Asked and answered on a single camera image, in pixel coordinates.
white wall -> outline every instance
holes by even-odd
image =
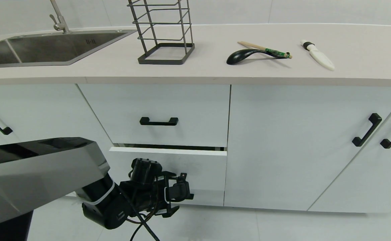
[[[131,26],[127,0],[56,0],[71,29]],[[175,0],[149,0],[171,2]],[[391,0],[189,0],[194,24],[391,24]],[[48,30],[49,0],[0,0],[0,35]]]

floor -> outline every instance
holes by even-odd
[[[148,224],[161,241],[391,241],[390,214],[336,214],[181,206]],[[64,197],[33,214],[29,241],[128,241],[136,224],[107,230]],[[135,241],[153,240],[143,228]]]

black spoon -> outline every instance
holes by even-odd
[[[234,53],[232,53],[228,57],[227,64],[230,64],[230,65],[237,64],[238,62],[246,59],[247,57],[253,55],[254,53],[263,53],[263,54],[266,54],[269,56],[273,56],[276,59],[286,59],[285,57],[277,56],[273,53],[270,53],[270,52],[267,52],[267,51],[264,51],[261,49],[241,49],[241,50],[235,51]]]

drying rack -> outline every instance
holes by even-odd
[[[137,31],[139,33],[138,39],[142,42],[142,47],[145,53],[138,58],[139,64],[183,64],[191,52],[194,50],[194,42],[192,39],[192,27],[191,27],[191,15],[189,13],[189,0],[186,0],[186,7],[182,7],[181,1],[177,0],[175,3],[170,4],[155,4],[148,3],[148,0],[129,0],[129,4],[127,6],[130,7],[134,21],[136,24]],[[135,8],[136,7],[144,7],[145,13],[141,16],[136,15]],[[164,10],[178,10],[180,20],[178,22],[155,22],[151,18],[151,12],[153,11],[164,11]],[[184,18],[188,15],[188,21],[184,21]],[[148,21],[141,21],[143,17],[148,17]],[[141,31],[141,24],[148,24],[149,27],[145,31]],[[155,34],[154,26],[156,25],[180,25],[182,29],[182,37],[179,39],[176,38],[157,38]],[[145,38],[144,34],[151,30],[152,37]],[[191,41],[188,41],[186,34],[189,32]],[[145,44],[145,40],[154,40],[155,46],[148,50]],[[167,43],[159,43],[159,41],[169,41]],[[153,54],[156,50],[161,47],[179,47],[185,50],[185,55],[182,59],[179,60],[158,60],[158,59],[147,59],[151,54]]]

white knife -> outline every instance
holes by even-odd
[[[312,57],[318,61],[320,65],[329,70],[335,70],[335,66],[330,59],[328,59],[324,53],[320,52],[313,43],[303,39],[301,40],[301,45],[310,52],[310,55],[312,55]]]

